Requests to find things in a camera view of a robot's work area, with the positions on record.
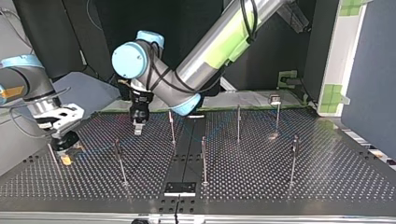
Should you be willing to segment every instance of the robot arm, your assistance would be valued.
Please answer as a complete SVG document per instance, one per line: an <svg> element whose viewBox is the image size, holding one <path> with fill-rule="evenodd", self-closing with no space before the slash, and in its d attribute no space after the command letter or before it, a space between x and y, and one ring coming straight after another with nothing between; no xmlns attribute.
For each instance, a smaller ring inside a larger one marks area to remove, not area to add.
<svg viewBox="0 0 396 224"><path fill-rule="evenodd" d="M199 90L206 82L224 64L234 62L255 31L288 2L234 0L176 71L160 59L163 37L146 31L114 51L113 66L120 76L137 79L179 115L188 115L199 103Z"/></svg>
<svg viewBox="0 0 396 224"><path fill-rule="evenodd" d="M78 141L71 130L79 125L84 110L74 104L61 105L59 93L35 55L4 59L1 65L0 105L22 98L38 127L52 136L52 149L65 153Z"/></svg>

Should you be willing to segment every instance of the silver metal base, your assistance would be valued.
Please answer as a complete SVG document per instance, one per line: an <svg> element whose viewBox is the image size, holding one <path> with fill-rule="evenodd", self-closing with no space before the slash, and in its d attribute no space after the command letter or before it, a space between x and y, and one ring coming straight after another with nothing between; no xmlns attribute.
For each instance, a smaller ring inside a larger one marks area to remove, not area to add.
<svg viewBox="0 0 396 224"><path fill-rule="evenodd" d="M241 110L240 143L237 113L208 112L184 127L175 116L177 143L206 139L207 181L197 183L194 198L165 198L165 179L176 166L167 113L153 114L145 132L134 135L127 114L101 114L80 131L87 153L59 175L48 151L33 155L0 177L0 210L250 216L396 217L396 174L348 136L309 109L284 109L278 137L275 110ZM300 136L294 185L290 188L291 142ZM129 186L122 185L112 143L120 139ZM199 175L193 160L187 175Z"/></svg>

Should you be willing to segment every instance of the vertical metal pin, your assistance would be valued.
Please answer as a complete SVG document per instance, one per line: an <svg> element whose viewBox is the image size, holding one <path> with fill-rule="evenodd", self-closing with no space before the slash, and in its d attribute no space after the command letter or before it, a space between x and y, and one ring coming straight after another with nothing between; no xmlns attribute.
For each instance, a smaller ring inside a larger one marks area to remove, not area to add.
<svg viewBox="0 0 396 224"><path fill-rule="evenodd" d="M48 143L47 145L49 146L49 153L53 159L53 162L55 162L56 168L58 169L58 173L60 176L62 176L61 167L59 167L59 163L58 160L56 160L55 153L52 150L52 146L50 145L50 143Z"/></svg>
<svg viewBox="0 0 396 224"><path fill-rule="evenodd" d="M237 143L239 143L240 141L241 141L241 124L240 124L240 122L241 122L241 106L240 105L238 105L238 107L237 107L237 110L238 110L238 112L237 112L237 116L238 116L238 136L237 136Z"/></svg>
<svg viewBox="0 0 396 224"><path fill-rule="evenodd" d="M293 165L291 166L290 187L293 186L294 184L293 180L294 180L295 164L296 164L296 159L300 152L300 137L298 136L298 134L294 135L291 150L293 152Z"/></svg>
<svg viewBox="0 0 396 224"><path fill-rule="evenodd" d="M121 148L120 148L120 139L118 139L118 138L116 138L116 141L114 143L114 152L115 152L115 155L116 155L116 159L120 163L120 168L121 168L121 171L122 171L122 177L123 177L123 180L124 180L122 185L123 186L128 186L129 183L128 183L128 180L126 179L125 169L124 169L124 166L123 166L123 163L122 163L122 151L121 151Z"/></svg>
<svg viewBox="0 0 396 224"><path fill-rule="evenodd" d="M176 139L175 139L175 127L174 127L174 120L172 118L172 112L169 110L169 122L171 123L171 130L172 130L172 144L174 147L176 146Z"/></svg>
<svg viewBox="0 0 396 224"><path fill-rule="evenodd" d="M277 112L276 112L276 132L279 128L279 114L280 114L280 104L277 105Z"/></svg>
<svg viewBox="0 0 396 224"><path fill-rule="evenodd" d="M207 182L207 176L206 176L206 142L205 142L205 137L202 137L202 159L204 161L204 186L209 185Z"/></svg>

